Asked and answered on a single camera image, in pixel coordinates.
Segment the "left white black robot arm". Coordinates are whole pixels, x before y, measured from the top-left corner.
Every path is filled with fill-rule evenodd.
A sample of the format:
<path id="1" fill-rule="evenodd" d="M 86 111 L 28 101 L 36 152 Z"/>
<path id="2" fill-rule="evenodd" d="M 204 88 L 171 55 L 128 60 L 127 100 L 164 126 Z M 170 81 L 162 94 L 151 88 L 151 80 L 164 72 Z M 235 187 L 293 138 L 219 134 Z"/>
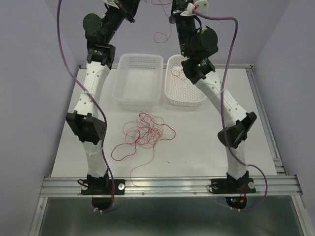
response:
<path id="1" fill-rule="evenodd" d="M 111 39 L 124 20 L 133 23 L 139 1 L 106 0 L 107 9 L 103 17 L 94 13 L 83 19 L 83 29 L 87 40 L 87 64 L 84 82 L 79 84 L 82 92 L 66 121 L 74 135 L 82 143 L 88 163 L 86 179 L 78 180 L 83 195 L 108 195 L 114 192 L 115 182 L 109 176 L 110 170 L 104 159 L 103 142 L 107 129 L 106 118 L 99 100 L 104 82 L 114 62 L 116 48 Z"/>

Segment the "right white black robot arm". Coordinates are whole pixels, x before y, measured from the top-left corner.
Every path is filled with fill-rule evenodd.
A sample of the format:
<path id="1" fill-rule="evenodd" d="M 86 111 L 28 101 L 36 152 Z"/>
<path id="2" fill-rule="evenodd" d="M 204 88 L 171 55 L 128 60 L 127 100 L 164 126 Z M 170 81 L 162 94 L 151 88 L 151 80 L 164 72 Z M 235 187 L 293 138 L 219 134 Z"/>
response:
<path id="1" fill-rule="evenodd" d="M 226 148 L 226 178 L 213 178 L 209 186 L 213 194 L 237 194 L 246 190 L 254 193 L 253 180 L 245 163 L 245 140 L 257 119 L 254 112 L 242 108 L 231 93 L 225 89 L 210 56 L 218 52 L 218 36 L 210 27 L 196 27 L 199 17 L 205 18 L 208 10 L 206 0 L 174 0 L 169 22 L 176 25 L 185 76 L 195 85 L 220 113 L 222 130 L 219 141 Z"/>

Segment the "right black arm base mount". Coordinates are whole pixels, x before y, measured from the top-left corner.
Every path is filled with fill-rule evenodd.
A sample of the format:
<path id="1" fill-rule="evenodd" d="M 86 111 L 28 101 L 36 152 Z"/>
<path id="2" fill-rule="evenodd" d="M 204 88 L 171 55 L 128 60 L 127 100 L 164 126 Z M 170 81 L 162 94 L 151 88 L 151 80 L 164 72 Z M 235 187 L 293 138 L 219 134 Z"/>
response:
<path id="1" fill-rule="evenodd" d="M 239 179 L 234 179 L 230 176 L 226 178 L 213 178 L 210 179 L 208 190 L 213 194 L 241 194 L 256 193 L 255 184 L 252 178 L 243 176 Z"/>

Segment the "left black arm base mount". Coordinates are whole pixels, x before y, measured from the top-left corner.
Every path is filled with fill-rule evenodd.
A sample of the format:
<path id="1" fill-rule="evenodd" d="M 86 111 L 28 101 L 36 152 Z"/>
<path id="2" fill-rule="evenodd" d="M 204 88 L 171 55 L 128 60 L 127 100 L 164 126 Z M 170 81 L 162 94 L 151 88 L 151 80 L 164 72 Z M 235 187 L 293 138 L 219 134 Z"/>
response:
<path id="1" fill-rule="evenodd" d="M 104 178 L 78 179 L 82 195 L 111 195 L 113 193 L 112 181 Z M 114 195 L 125 194 L 125 179 L 114 180 Z"/>

